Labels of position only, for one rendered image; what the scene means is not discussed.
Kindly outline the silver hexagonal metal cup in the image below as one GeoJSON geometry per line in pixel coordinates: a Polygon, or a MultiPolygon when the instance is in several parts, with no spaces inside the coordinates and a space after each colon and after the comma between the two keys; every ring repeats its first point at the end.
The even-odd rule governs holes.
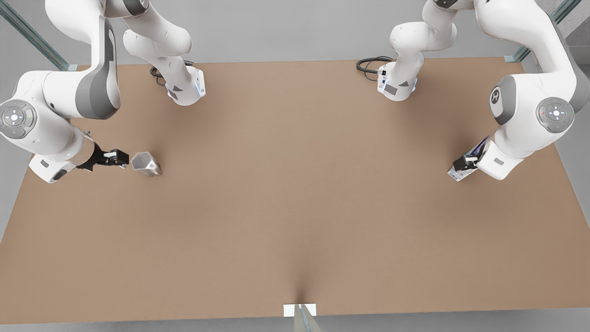
{"type": "Polygon", "coordinates": [[[133,170],[144,174],[145,176],[160,176],[162,174],[161,168],[157,160],[149,153],[136,153],[130,160],[133,170]]]}

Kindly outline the white printed box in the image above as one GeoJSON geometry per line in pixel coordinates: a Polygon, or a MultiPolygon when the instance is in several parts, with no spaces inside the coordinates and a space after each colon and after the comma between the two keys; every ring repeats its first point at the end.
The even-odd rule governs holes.
{"type": "MultiPolygon", "coordinates": [[[[489,139],[489,136],[485,137],[482,141],[480,141],[478,143],[478,145],[474,146],[472,149],[474,149],[475,147],[483,147],[482,150],[481,150],[483,152],[484,151],[485,144],[487,143],[488,139],[489,139]]],[[[466,170],[466,171],[463,171],[463,172],[455,172],[455,170],[453,170],[453,166],[452,166],[452,168],[449,170],[449,172],[447,174],[449,176],[451,176],[453,179],[455,179],[457,182],[459,182],[462,179],[466,178],[466,176],[468,176],[471,173],[473,173],[475,170],[476,169],[466,170]]]]}

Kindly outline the silver frame post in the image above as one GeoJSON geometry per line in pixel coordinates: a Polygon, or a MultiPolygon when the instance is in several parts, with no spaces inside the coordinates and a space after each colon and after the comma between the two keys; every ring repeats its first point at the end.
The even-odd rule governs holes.
{"type": "Polygon", "coordinates": [[[514,0],[506,2],[502,13],[507,19],[514,18],[514,23],[503,21],[498,28],[498,36],[504,40],[518,43],[521,47],[513,54],[506,55],[506,63],[520,63],[529,54],[537,52],[537,58],[548,58],[551,50],[556,51],[561,45],[557,24],[581,4],[590,4],[590,0],[556,0],[558,5],[550,12],[544,11],[539,2],[544,0],[514,0]]]}
{"type": "Polygon", "coordinates": [[[292,317],[293,332],[323,332],[315,320],[317,304],[284,304],[283,316],[292,317]]]}
{"type": "Polygon", "coordinates": [[[58,70],[78,70],[78,65],[68,63],[6,0],[0,0],[0,16],[58,70]]]}

